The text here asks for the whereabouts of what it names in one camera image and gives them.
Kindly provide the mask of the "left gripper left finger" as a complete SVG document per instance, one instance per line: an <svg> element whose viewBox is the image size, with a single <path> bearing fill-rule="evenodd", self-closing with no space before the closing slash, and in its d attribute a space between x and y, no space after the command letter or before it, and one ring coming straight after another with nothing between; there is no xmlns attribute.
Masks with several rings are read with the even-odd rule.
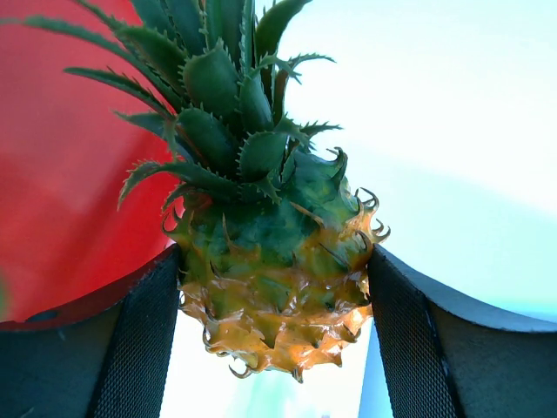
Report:
<svg viewBox="0 0 557 418"><path fill-rule="evenodd" d="M178 313L180 254L1 325L3 417L157 417Z"/></svg>

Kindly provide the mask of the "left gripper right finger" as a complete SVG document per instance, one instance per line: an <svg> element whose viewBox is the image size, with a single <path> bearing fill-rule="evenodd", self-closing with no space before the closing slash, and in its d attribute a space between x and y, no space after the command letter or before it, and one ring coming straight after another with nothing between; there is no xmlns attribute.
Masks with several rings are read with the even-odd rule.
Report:
<svg viewBox="0 0 557 418"><path fill-rule="evenodd" d="M556 324L476 300L381 246L367 264L396 417L554 417Z"/></svg>

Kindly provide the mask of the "toy pineapple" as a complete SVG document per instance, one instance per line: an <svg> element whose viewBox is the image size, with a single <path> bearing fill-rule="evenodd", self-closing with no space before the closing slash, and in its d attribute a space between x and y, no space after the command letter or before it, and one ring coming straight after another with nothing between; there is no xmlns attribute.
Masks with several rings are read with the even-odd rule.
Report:
<svg viewBox="0 0 557 418"><path fill-rule="evenodd" d="M122 120L165 144L167 159L136 162L118 198L172 178L160 228L181 252L180 309L201 323L205 350L242 361L242 377L276 370L301 381L340 365L372 316L366 266L389 232L373 218L377 197L350 188L347 154L315 154L331 125L285 110L300 65L319 59L279 55L304 3L129 1L125 21L72 2L108 33L44 14L12 23L93 44L134 70L65 68L139 100L145 111Z"/></svg>

